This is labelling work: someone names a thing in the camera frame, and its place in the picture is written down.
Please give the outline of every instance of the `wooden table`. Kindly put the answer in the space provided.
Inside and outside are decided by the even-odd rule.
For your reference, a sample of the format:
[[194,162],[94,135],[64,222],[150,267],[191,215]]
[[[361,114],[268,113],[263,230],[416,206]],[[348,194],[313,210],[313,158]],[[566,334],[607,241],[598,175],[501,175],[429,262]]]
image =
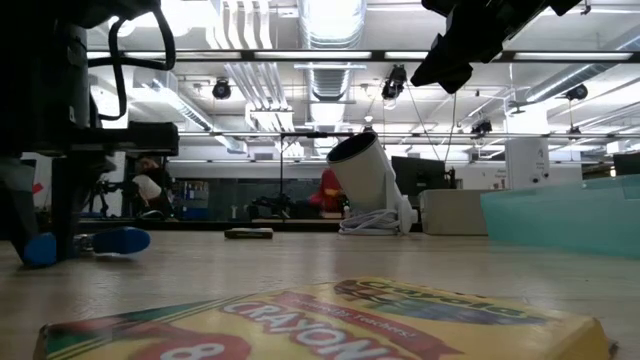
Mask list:
[[482,237],[276,233],[273,241],[225,241],[221,233],[156,232],[133,259],[19,267],[0,242],[0,359],[30,358],[45,323],[364,275],[592,315],[621,342],[617,359],[640,358],[640,261],[492,247]]

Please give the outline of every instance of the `ceiling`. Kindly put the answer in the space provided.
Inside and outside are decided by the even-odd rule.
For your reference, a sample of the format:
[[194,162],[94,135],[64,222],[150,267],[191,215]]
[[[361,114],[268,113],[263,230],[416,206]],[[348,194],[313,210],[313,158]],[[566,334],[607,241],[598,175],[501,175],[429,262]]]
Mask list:
[[[208,1],[187,1],[202,6]],[[583,5],[564,17],[552,13],[543,13],[534,19],[521,33],[516,35],[506,49],[512,50],[612,50],[607,43],[636,28],[640,35],[640,0],[592,0],[593,10],[588,15],[580,15]],[[296,1],[272,0],[270,33],[274,47],[279,49],[300,48]],[[204,15],[193,16],[197,23]],[[243,30],[243,16],[240,16],[240,34]],[[364,37],[361,49],[412,49],[426,50],[438,33],[444,33],[445,19],[435,13],[424,10],[417,1],[371,0],[365,18]],[[108,26],[89,31],[89,48],[106,49]],[[205,29],[194,27],[185,36],[176,38],[179,49],[211,49],[205,39]],[[121,49],[127,51],[161,51],[162,39],[153,28],[136,29],[132,35],[120,38]],[[506,97],[514,89],[526,90],[548,79],[571,65],[563,64],[475,64],[473,77],[454,96],[448,95],[438,86],[426,86],[405,90],[397,100],[393,110],[383,110],[380,86],[388,76],[392,64],[367,63],[366,70],[354,71],[350,84],[343,123],[336,130],[359,131],[365,123],[364,117],[371,115],[376,127],[382,126],[387,132],[419,131],[421,121],[434,132],[448,132],[452,124],[457,130],[465,129],[478,120],[469,117],[492,97]],[[411,75],[416,63],[406,64]],[[303,71],[295,70],[292,63],[279,63],[278,70],[289,105],[294,111],[293,122],[296,127],[309,125],[312,120],[308,111],[308,95]],[[232,87],[232,96],[227,100],[214,100],[211,90],[218,77],[229,77],[222,63],[178,63],[173,73],[179,80],[181,95],[188,97],[202,112],[209,115],[217,129],[240,131],[246,127],[242,119],[245,116],[246,101],[237,88]],[[636,101],[640,93],[640,65],[619,65],[603,74],[586,81],[589,97],[582,103],[574,103],[572,112],[568,111],[566,100],[544,102],[550,129],[564,132],[570,121],[579,123],[594,119],[603,114],[616,111]],[[104,71],[100,76],[108,77]],[[130,119],[138,121],[173,121],[184,123],[185,119],[167,104],[152,103],[130,98]],[[640,110],[631,111],[625,116],[603,122],[589,132],[609,132],[640,125]],[[494,127],[502,131],[505,112],[502,106],[484,114]]]

